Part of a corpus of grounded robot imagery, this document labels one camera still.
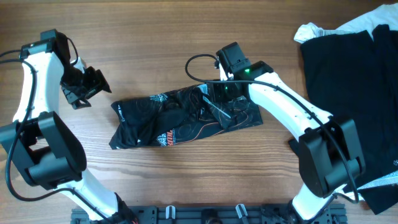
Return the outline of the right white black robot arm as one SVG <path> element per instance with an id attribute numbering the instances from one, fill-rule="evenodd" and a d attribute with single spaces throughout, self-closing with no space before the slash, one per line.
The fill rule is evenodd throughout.
<path id="1" fill-rule="evenodd" d="M 313 223 L 337 197 L 359 201 L 355 179 L 365 171 L 363 150 L 353 119 L 334 116 L 289 88 L 265 62 L 215 62 L 218 84 L 227 90 L 241 85 L 241 93 L 270 112 L 293 135 L 303 185 L 279 220 Z"/>

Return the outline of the black orange printed cycling jersey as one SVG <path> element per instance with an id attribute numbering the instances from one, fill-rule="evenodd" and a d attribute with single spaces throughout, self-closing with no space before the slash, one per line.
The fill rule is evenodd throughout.
<path id="1" fill-rule="evenodd" d="M 174 146 L 263 123 L 259 107 L 242 96 L 226 103 L 208 99 L 207 84 L 115 101 L 119 126 L 112 149 Z"/>

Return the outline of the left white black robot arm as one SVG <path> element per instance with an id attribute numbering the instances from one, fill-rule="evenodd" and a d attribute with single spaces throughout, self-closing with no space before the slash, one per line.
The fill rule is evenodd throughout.
<path id="1" fill-rule="evenodd" d="M 74 201 L 89 222 L 128 223 L 134 219 L 129 207 L 88 170 L 83 146 L 58 114 L 60 94 L 80 109 L 89 106 L 93 95 L 109 91 L 99 70 L 71 58 L 74 50 L 71 39 L 57 37 L 19 50 L 17 62 L 24 69 L 21 101 L 12 123 L 1 128 L 6 185 L 18 200 L 39 201 L 17 192 L 10 171 L 16 167 L 28 185 L 45 190 L 45 197 L 63 194 Z"/>

